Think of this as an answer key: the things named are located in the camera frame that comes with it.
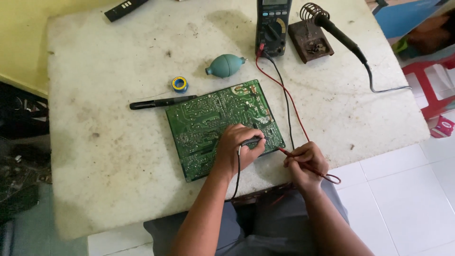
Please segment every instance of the hand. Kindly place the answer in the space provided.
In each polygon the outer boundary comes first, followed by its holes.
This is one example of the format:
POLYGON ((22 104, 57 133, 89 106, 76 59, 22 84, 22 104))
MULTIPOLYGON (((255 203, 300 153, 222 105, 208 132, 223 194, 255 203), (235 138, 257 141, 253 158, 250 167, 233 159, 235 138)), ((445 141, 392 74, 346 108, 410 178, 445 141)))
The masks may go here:
POLYGON ((229 175, 229 180, 238 173, 237 151, 243 141, 254 136, 263 138, 255 148, 250 149, 247 145, 240 150, 240 169, 245 169, 265 150, 266 140, 261 130, 245 127, 241 123, 229 125, 221 136, 217 147, 217 155, 213 170, 221 171, 229 175))
POLYGON ((305 169, 301 164, 307 163, 324 175, 329 172, 329 164, 316 143, 310 141, 296 148, 291 154, 295 157, 287 157, 283 165, 285 168, 289 167, 294 184, 303 191, 320 189, 323 178, 305 169))

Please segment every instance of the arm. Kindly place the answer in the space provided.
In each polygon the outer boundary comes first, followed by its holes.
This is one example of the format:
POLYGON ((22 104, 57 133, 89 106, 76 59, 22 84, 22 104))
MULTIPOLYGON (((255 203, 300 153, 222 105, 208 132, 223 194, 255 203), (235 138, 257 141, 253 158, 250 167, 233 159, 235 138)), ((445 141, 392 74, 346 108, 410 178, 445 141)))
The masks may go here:
POLYGON ((317 145, 309 142, 291 153, 296 157, 286 158, 284 166, 289 168, 293 182, 305 199, 320 252, 333 256, 374 256, 322 190, 322 178, 299 164, 306 162, 319 172, 328 173, 329 164, 317 145))
MULTIPOLYGON (((241 124, 230 125, 224 131, 217 148, 215 164, 202 186, 196 201, 188 212, 172 246, 172 255, 214 255, 217 249, 224 198, 229 183, 238 173, 237 150, 240 144, 258 136, 261 130, 241 124)), ((241 169, 252 163, 265 149, 265 139, 254 149, 248 146, 240 150, 241 169)))

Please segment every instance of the left hand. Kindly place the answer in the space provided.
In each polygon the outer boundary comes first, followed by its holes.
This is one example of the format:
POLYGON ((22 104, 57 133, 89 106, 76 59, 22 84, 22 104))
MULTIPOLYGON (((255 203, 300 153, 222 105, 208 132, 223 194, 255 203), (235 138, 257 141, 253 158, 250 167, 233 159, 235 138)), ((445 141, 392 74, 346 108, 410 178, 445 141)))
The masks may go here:
POLYGON ((266 140, 264 139, 264 134, 259 129, 248 128, 241 123, 229 125, 221 136, 218 144, 213 170, 220 170, 223 174, 229 175, 229 178, 232 179, 232 177, 238 173, 237 151, 240 144, 254 136, 263 139, 261 139, 253 149, 250 149, 247 145, 242 147, 240 150, 241 170, 245 169, 264 152, 266 140))

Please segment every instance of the green rubber bulb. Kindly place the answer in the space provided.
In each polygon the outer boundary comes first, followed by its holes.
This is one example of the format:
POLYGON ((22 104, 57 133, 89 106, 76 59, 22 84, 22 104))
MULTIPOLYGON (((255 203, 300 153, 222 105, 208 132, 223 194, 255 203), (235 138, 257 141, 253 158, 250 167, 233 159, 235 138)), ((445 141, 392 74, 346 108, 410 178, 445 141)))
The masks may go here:
POLYGON ((246 60, 244 57, 239 58, 232 54, 223 54, 212 61, 210 67, 205 69, 205 73, 221 78, 229 77, 235 74, 246 60))

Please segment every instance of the red box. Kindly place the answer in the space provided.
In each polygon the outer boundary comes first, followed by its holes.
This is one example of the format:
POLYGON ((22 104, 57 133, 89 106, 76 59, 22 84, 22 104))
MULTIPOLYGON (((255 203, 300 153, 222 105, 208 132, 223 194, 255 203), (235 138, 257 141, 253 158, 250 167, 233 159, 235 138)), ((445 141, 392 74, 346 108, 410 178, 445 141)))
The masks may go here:
POLYGON ((430 134, 435 138, 446 138, 452 135, 455 123, 443 116, 430 118, 427 121, 430 134))

